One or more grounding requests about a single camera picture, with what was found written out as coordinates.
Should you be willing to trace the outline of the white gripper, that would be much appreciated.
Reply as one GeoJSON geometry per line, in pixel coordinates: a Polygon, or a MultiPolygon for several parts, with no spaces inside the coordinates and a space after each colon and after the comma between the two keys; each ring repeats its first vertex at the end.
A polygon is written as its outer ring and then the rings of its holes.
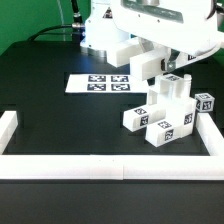
{"type": "MultiPolygon", "coordinates": [[[[112,0],[116,26],[135,36],[200,56],[224,46],[218,30],[216,0],[112,0]]],[[[176,69],[179,54],[161,61],[161,70],[176,69]]]]}

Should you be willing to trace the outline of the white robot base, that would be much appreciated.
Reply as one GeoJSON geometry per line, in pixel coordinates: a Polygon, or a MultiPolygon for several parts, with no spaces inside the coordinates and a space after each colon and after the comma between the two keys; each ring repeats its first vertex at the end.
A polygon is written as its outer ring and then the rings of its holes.
{"type": "Polygon", "coordinates": [[[85,38],[80,43],[83,53],[105,58],[111,45],[129,38],[127,32],[116,27],[110,3],[111,0],[91,0],[90,16],[85,21],[85,38]]]}

